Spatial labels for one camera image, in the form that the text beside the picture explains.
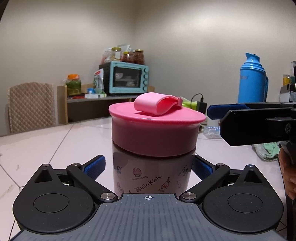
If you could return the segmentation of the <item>person's right hand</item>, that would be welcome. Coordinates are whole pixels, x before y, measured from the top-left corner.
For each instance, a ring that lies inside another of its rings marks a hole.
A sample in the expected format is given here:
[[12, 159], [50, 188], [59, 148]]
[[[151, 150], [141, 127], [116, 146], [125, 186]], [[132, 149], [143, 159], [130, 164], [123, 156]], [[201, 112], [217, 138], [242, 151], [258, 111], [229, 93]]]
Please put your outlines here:
[[295, 200], [295, 166], [292, 165], [290, 156], [284, 151], [283, 148], [279, 152], [280, 170], [285, 185], [285, 192], [291, 200]]

